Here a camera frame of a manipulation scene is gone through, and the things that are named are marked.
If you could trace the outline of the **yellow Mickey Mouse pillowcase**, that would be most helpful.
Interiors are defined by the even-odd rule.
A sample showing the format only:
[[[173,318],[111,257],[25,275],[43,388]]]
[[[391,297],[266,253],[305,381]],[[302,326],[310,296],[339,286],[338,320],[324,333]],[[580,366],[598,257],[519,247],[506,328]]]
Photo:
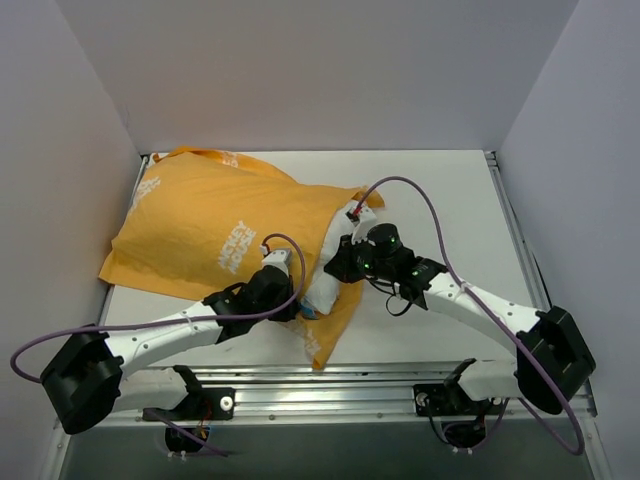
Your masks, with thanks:
[[[320,285],[320,270],[340,240],[337,227],[365,187],[303,184],[257,158],[181,147],[155,161],[133,195],[124,224],[111,242],[99,277],[118,286],[201,300],[259,269],[260,245],[296,243],[292,276],[303,281],[308,305],[328,296],[320,317],[297,317],[315,369],[323,368],[362,298],[363,286]]]

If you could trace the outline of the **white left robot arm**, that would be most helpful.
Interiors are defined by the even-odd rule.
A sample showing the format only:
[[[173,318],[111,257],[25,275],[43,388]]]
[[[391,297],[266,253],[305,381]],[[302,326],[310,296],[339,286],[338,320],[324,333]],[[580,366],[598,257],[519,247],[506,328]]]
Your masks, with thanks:
[[[287,322],[298,312],[294,281],[284,267],[265,265],[247,282],[133,329],[94,325],[69,334],[40,375],[63,430],[75,435],[116,411],[159,409],[179,419],[202,405],[201,386],[185,366],[149,371],[179,353],[244,336],[263,321]]]

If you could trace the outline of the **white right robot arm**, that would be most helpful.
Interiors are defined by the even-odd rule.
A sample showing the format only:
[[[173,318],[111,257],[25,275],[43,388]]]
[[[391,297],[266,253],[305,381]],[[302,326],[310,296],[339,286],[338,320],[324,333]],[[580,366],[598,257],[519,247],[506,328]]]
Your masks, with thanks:
[[[393,224],[373,227],[361,241],[342,236],[324,270],[342,283],[388,283],[410,305],[453,318],[511,354],[507,361],[471,358],[454,370],[443,391],[455,412],[495,398],[519,398],[557,415],[595,370],[568,311],[519,305],[457,279],[446,265],[404,246]]]

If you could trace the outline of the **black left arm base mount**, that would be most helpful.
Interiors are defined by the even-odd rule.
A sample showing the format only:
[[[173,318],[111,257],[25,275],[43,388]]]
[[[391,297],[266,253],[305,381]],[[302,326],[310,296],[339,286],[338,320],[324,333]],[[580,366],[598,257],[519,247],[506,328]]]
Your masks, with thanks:
[[[144,421],[157,421],[153,413],[173,422],[178,421],[227,421],[234,417],[236,390],[230,387],[204,388],[189,393],[176,407],[170,410],[145,408]]]

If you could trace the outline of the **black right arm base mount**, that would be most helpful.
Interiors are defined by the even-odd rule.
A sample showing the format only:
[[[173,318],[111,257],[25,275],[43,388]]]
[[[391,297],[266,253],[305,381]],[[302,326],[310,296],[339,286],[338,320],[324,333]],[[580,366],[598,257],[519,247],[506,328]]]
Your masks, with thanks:
[[[493,400],[471,400],[457,386],[443,383],[414,384],[412,386],[415,413],[419,417],[477,417],[497,415],[502,404]]]

